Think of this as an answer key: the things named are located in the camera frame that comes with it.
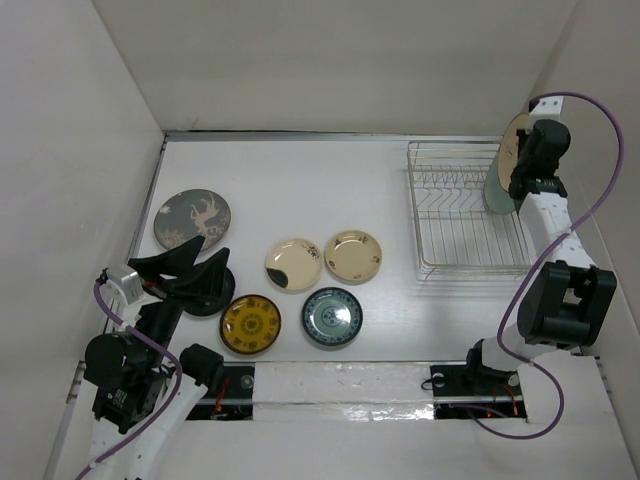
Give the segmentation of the beige plate with bird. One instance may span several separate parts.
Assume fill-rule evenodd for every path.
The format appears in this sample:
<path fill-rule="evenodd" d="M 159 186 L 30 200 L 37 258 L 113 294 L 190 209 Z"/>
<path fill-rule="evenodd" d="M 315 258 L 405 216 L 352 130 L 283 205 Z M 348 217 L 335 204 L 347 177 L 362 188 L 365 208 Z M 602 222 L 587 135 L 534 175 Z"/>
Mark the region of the beige plate with bird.
<path fill-rule="evenodd" d="M 518 132 L 526 130 L 529 124 L 529 114 L 520 113 L 508 124 L 498 150 L 497 172 L 500 186 L 509 190 L 511 174 L 516 166 L 519 155 Z"/>

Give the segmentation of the teal plate with flower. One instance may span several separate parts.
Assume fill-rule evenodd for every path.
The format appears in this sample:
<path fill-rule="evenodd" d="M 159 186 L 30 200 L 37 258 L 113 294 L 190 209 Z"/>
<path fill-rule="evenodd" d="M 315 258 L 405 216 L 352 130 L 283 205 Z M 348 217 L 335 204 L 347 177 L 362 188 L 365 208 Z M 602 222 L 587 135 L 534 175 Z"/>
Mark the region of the teal plate with flower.
<path fill-rule="evenodd" d="M 484 183 L 484 202 L 492 213 L 509 215 L 516 211 L 516 203 L 509 194 L 515 162 L 511 154 L 498 152 L 489 167 Z"/>

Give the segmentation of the grey plate with horse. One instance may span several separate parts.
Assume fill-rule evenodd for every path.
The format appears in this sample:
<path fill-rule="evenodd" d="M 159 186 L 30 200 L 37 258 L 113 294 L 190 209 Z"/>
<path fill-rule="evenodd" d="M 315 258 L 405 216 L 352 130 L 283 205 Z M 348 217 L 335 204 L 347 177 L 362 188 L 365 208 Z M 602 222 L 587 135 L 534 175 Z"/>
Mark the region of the grey plate with horse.
<path fill-rule="evenodd" d="M 191 189 L 175 194 L 160 206 L 153 232 L 166 250 L 201 236 L 201 251 L 205 252 L 222 239 L 231 219 L 231 208 L 222 196 L 206 189 Z"/>

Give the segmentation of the yellow plate with brown rim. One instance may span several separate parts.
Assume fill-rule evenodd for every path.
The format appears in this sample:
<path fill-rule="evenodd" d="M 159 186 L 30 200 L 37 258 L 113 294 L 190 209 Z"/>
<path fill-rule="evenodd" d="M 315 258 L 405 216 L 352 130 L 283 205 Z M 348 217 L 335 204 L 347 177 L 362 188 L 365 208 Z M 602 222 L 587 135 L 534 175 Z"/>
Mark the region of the yellow plate with brown rim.
<path fill-rule="evenodd" d="M 279 337 L 282 316 L 276 304 L 258 295 L 233 300 L 221 314 L 219 335 L 223 344 L 239 355 L 256 355 L 268 350 Z"/>

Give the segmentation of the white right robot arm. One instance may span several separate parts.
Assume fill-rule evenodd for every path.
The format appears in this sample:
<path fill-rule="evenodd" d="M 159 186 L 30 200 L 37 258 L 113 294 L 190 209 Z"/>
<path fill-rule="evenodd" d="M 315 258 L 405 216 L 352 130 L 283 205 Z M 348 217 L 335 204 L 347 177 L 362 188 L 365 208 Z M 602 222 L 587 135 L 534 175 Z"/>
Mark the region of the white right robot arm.
<path fill-rule="evenodd" d="M 462 368 L 467 389 L 483 394 L 504 384 L 517 368 L 551 351 L 593 345 L 617 287 L 584 249 L 569 215 L 568 194 L 557 176 L 571 143 L 557 120 L 512 120 L 484 185 L 487 208 L 514 213 L 528 230 L 536 259 L 508 324 L 478 341 Z"/>

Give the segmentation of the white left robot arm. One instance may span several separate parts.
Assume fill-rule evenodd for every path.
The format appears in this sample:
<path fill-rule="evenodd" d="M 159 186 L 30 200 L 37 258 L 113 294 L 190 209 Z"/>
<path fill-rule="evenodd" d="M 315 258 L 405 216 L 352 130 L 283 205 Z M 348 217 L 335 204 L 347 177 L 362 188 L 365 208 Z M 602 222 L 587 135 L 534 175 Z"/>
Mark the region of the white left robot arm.
<path fill-rule="evenodd" d="M 115 331 L 88 343 L 84 380 L 97 389 L 92 458 L 81 479 L 152 479 L 190 412 L 204 397 L 225 394 L 222 355 L 200 344 L 180 354 L 169 345 L 185 313 L 226 308 L 235 278 L 224 247 L 204 261 L 196 236 L 156 256 L 102 270 L 93 294 Z"/>

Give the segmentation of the cream plate with black blot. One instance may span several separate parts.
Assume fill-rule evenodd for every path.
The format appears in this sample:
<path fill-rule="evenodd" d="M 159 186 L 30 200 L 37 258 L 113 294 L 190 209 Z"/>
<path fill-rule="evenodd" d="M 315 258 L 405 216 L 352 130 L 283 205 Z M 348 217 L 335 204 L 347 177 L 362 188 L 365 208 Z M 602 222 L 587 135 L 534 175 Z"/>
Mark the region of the cream plate with black blot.
<path fill-rule="evenodd" d="M 310 240 L 293 238 L 274 246 L 266 256 L 265 269 L 269 279 L 289 291 L 304 291 L 320 278 L 323 255 Z"/>

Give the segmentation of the blue and white bowl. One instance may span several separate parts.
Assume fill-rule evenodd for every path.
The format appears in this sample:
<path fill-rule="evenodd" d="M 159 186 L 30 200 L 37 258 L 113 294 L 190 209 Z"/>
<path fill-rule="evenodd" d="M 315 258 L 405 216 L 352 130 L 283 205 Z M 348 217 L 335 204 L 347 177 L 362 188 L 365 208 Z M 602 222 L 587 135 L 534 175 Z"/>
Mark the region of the blue and white bowl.
<path fill-rule="evenodd" d="M 338 348 L 351 343 L 360 333 L 364 311 L 358 299 L 338 287 L 313 292 L 301 310 L 301 325 L 318 345 Z"/>

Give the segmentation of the cream plate with small motifs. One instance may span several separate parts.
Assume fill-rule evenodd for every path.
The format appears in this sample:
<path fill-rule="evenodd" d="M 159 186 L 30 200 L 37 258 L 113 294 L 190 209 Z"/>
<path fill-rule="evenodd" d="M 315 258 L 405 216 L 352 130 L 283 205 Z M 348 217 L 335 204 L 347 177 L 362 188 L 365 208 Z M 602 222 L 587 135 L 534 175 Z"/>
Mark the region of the cream plate with small motifs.
<path fill-rule="evenodd" d="M 381 245 L 371 234 L 347 230 L 334 235 L 324 250 L 325 263 L 338 279 L 364 283 L 378 273 L 383 259 Z"/>

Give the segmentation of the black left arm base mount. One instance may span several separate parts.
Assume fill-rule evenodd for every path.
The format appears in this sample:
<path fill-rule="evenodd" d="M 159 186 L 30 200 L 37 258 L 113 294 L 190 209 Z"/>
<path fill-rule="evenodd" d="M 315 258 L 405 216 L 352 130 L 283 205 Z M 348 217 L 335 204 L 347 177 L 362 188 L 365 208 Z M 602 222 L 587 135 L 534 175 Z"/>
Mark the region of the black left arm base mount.
<path fill-rule="evenodd" d="M 253 418 L 255 365 L 229 363 L 224 366 L 220 386 L 207 393 L 191 410 L 190 421 L 244 421 Z"/>

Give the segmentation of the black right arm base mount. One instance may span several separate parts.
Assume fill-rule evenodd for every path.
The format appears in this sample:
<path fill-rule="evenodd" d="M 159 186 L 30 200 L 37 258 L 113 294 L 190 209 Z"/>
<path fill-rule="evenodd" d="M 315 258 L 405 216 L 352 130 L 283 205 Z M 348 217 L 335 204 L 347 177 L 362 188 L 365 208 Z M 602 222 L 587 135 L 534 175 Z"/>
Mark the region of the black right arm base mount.
<path fill-rule="evenodd" d="M 435 364 L 421 388 L 432 393 L 437 420 L 527 416 L 515 372 L 471 373 L 463 364 Z"/>

